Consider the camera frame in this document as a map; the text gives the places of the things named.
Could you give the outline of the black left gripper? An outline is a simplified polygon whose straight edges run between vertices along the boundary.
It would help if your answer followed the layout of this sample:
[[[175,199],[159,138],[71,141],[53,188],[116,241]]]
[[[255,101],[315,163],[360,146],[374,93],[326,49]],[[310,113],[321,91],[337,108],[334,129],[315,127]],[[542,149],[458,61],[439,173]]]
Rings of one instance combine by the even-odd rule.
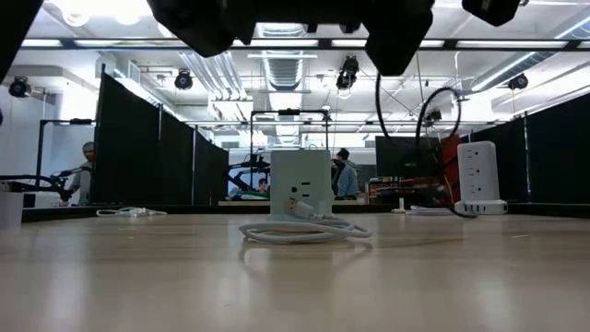
[[[433,21],[432,0],[253,0],[239,3],[239,40],[249,44],[257,23],[363,24],[370,34],[416,40],[368,40],[368,56],[383,76],[401,76]]]

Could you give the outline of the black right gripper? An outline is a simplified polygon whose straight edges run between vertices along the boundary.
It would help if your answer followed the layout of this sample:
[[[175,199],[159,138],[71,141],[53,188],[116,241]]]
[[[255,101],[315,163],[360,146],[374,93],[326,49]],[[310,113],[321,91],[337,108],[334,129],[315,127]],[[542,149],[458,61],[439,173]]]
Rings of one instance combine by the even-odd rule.
[[[520,3],[520,0],[463,0],[462,8],[491,26],[499,27],[514,18]]]

